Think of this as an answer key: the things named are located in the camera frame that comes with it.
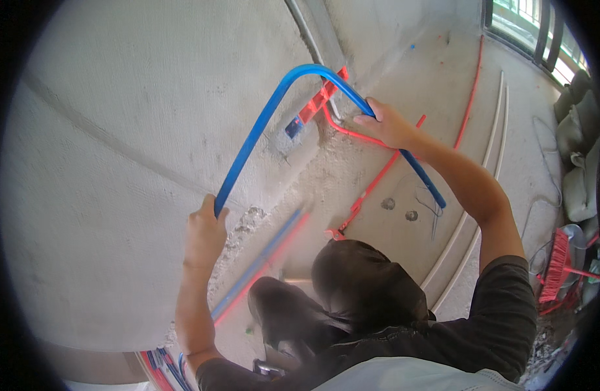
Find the broom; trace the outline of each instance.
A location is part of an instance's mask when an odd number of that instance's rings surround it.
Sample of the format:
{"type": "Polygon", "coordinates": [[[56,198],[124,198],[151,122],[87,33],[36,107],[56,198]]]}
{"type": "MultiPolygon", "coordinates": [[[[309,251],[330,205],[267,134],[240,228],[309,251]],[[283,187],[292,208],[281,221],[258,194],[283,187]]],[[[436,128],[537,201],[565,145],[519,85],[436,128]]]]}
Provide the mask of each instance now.
{"type": "Polygon", "coordinates": [[[567,274],[564,273],[566,271],[600,280],[600,275],[598,274],[574,269],[570,266],[572,261],[570,259],[569,247],[569,238],[565,232],[557,228],[554,232],[554,238],[552,239],[550,264],[548,265],[548,272],[546,273],[544,287],[541,289],[541,294],[539,295],[539,303],[553,301],[557,298],[557,294],[559,293],[563,282],[567,278],[567,274]]]}

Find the red conduit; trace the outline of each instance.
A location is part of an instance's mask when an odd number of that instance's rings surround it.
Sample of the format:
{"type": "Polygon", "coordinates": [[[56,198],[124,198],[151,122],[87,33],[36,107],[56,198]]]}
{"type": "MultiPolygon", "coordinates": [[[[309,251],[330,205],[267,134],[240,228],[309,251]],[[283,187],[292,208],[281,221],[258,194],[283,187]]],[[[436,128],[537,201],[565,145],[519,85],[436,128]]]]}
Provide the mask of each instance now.
{"type": "Polygon", "coordinates": [[[467,126],[467,121],[470,119],[470,111],[472,110],[472,103],[474,102],[474,95],[476,95],[476,89],[478,88],[478,77],[480,76],[480,65],[483,62],[483,42],[485,41],[485,36],[480,35],[480,48],[478,49],[478,66],[476,67],[476,77],[474,77],[474,85],[472,86],[472,91],[470,92],[470,101],[467,103],[467,108],[465,109],[465,115],[463,116],[463,122],[461,123],[461,129],[458,131],[457,140],[455,141],[454,149],[458,149],[461,145],[461,138],[463,138],[463,132],[465,131],[465,127],[467,126]]]}
{"type": "Polygon", "coordinates": [[[152,369],[152,364],[150,364],[150,361],[148,360],[147,352],[139,352],[139,355],[141,356],[146,366],[148,366],[148,369],[150,370],[150,373],[152,373],[154,379],[157,381],[158,386],[161,387],[160,391],[174,391],[174,387],[172,387],[167,381],[163,372],[158,367],[154,370],[152,369]]]}
{"type": "Polygon", "coordinates": [[[261,269],[258,270],[254,274],[252,279],[244,286],[244,288],[241,290],[241,292],[237,296],[235,296],[235,298],[233,299],[233,301],[231,301],[231,303],[228,305],[228,307],[226,307],[226,309],[214,321],[213,324],[216,327],[222,321],[222,319],[224,319],[224,317],[231,311],[231,309],[239,303],[239,301],[244,297],[244,295],[246,293],[248,293],[248,291],[250,290],[252,285],[256,282],[256,280],[258,280],[263,275],[263,273],[265,273],[265,270],[267,270],[267,268],[270,265],[272,265],[272,263],[279,257],[280,253],[282,253],[282,251],[285,249],[285,247],[287,247],[289,245],[291,240],[296,236],[296,233],[300,230],[300,228],[302,228],[302,226],[304,225],[304,223],[306,223],[306,220],[308,218],[309,218],[309,213],[305,212],[305,214],[300,218],[298,223],[296,223],[294,228],[289,232],[287,237],[280,243],[280,246],[278,246],[278,248],[276,248],[276,250],[272,253],[272,255],[270,255],[270,257],[267,259],[267,261],[265,261],[265,263],[263,264],[263,267],[261,267],[261,269]]]}
{"type": "Polygon", "coordinates": [[[352,137],[358,137],[360,139],[363,139],[365,141],[369,141],[370,143],[374,143],[380,146],[384,146],[385,148],[389,148],[390,150],[392,150],[392,147],[387,146],[385,143],[383,143],[382,141],[380,141],[378,138],[374,138],[374,137],[369,137],[366,135],[362,135],[361,133],[357,133],[355,131],[351,131],[345,128],[342,128],[341,126],[337,125],[335,123],[335,121],[333,121],[332,117],[331,117],[331,112],[326,108],[326,106],[324,106],[322,108],[324,110],[324,116],[326,117],[326,121],[328,121],[328,124],[330,126],[332,126],[333,128],[335,128],[336,130],[344,133],[345,135],[349,135],[352,137]]]}
{"type": "MultiPolygon", "coordinates": [[[[330,117],[330,115],[328,114],[328,111],[326,109],[324,109],[324,112],[326,113],[327,118],[330,117]]],[[[426,120],[426,114],[422,114],[422,116],[420,117],[420,120],[417,122],[415,127],[419,128],[421,126],[421,124],[424,122],[424,120],[426,120]]],[[[367,186],[365,191],[361,193],[361,196],[359,198],[357,198],[356,201],[352,204],[352,206],[350,207],[350,216],[348,217],[348,219],[345,222],[343,222],[342,225],[339,226],[339,231],[343,232],[343,230],[346,229],[348,224],[350,224],[350,222],[356,217],[356,215],[359,214],[363,200],[370,194],[370,192],[372,190],[374,190],[374,187],[376,187],[378,182],[380,182],[380,180],[387,173],[387,171],[389,171],[391,166],[393,166],[393,163],[396,162],[396,160],[398,159],[398,156],[400,156],[400,151],[396,150],[396,152],[394,152],[393,155],[391,155],[391,158],[389,159],[387,164],[385,164],[385,166],[380,170],[380,172],[374,178],[374,180],[367,186]]]]}

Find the man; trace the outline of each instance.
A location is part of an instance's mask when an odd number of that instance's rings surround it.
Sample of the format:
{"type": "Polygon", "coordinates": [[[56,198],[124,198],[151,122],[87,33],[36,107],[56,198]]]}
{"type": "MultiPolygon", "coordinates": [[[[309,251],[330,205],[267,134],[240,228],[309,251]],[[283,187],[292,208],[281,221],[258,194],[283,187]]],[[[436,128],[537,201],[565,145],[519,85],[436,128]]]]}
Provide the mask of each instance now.
{"type": "MultiPolygon", "coordinates": [[[[233,364],[214,345],[207,282],[226,241],[214,197],[189,216],[176,332],[201,390],[514,389],[535,338],[528,263],[506,194],[485,168],[368,98],[376,118],[354,120],[392,148],[411,151],[445,179],[480,226],[480,276],[470,316],[436,322],[398,263],[366,243],[331,241],[311,271],[322,309],[297,287],[264,277],[250,311],[264,343],[301,365],[275,380],[233,364]]],[[[397,233],[390,233],[397,239],[397,233]]]]}

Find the left hand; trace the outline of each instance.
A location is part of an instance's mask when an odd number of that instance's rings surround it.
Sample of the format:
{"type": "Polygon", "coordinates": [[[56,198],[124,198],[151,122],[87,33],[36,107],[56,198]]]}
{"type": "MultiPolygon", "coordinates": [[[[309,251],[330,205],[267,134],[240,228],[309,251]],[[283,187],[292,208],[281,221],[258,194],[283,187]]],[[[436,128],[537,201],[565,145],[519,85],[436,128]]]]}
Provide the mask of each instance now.
{"type": "Polygon", "coordinates": [[[223,208],[219,218],[213,212],[215,196],[207,194],[200,210],[189,215],[184,265],[211,272],[226,243],[226,216],[223,208]]]}

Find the white pipe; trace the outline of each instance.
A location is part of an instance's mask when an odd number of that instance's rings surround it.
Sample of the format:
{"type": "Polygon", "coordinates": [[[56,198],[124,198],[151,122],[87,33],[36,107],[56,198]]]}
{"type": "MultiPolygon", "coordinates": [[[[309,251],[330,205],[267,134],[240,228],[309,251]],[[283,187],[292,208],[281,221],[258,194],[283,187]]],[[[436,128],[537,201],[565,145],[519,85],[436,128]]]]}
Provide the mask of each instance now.
{"type": "MultiPolygon", "coordinates": [[[[505,145],[507,145],[507,127],[508,127],[508,84],[507,84],[507,88],[506,88],[505,103],[504,103],[504,126],[502,128],[502,140],[500,142],[500,153],[498,154],[498,163],[496,164],[495,174],[493,176],[496,180],[498,180],[498,177],[500,176],[500,167],[502,167],[502,158],[504,157],[504,147],[505,147],[505,145]]],[[[465,264],[466,264],[467,260],[470,258],[470,255],[472,254],[472,250],[474,249],[474,245],[476,244],[476,241],[478,241],[478,236],[480,236],[480,227],[479,226],[476,227],[476,233],[474,234],[474,237],[472,238],[472,241],[470,242],[470,245],[468,246],[467,251],[465,252],[465,256],[463,257],[463,259],[461,259],[461,263],[458,266],[457,271],[452,276],[452,279],[448,283],[448,286],[446,286],[442,295],[439,297],[439,300],[437,300],[437,302],[433,306],[432,312],[437,311],[439,306],[443,303],[445,298],[448,296],[448,293],[450,292],[450,290],[452,289],[454,284],[457,282],[457,279],[459,278],[459,276],[461,275],[461,272],[465,268],[465,264]]]]}
{"type": "MultiPolygon", "coordinates": [[[[496,104],[496,112],[495,112],[495,116],[493,117],[492,134],[489,136],[489,142],[487,143],[487,150],[485,151],[485,157],[483,159],[483,167],[487,166],[487,161],[489,160],[489,154],[491,153],[491,150],[492,150],[493,138],[495,137],[495,131],[496,131],[496,127],[498,125],[498,115],[500,113],[500,101],[502,100],[502,86],[503,85],[504,85],[504,71],[500,71],[500,88],[498,90],[498,103],[496,104]]],[[[461,229],[463,228],[463,224],[465,224],[466,217],[467,217],[467,213],[465,213],[465,211],[463,211],[463,213],[461,214],[461,219],[459,219],[459,221],[457,223],[457,227],[455,228],[454,232],[452,233],[450,240],[448,240],[448,244],[443,249],[442,254],[439,255],[439,258],[433,265],[433,268],[429,271],[428,275],[426,276],[424,281],[421,283],[420,287],[422,288],[422,290],[424,290],[428,286],[430,280],[432,280],[432,278],[435,276],[435,274],[437,274],[437,270],[439,270],[439,267],[442,265],[443,261],[446,259],[446,256],[448,255],[448,252],[452,248],[452,245],[457,240],[457,236],[461,232],[461,229]]]]}
{"type": "Polygon", "coordinates": [[[498,90],[498,103],[496,103],[496,114],[493,117],[492,134],[489,136],[489,144],[487,144],[487,151],[485,151],[485,157],[483,159],[483,167],[487,167],[489,162],[489,156],[492,152],[493,139],[495,138],[495,131],[498,127],[498,115],[500,113],[500,101],[502,100],[502,87],[504,85],[504,71],[500,71],[500,89],[498,90]]]}

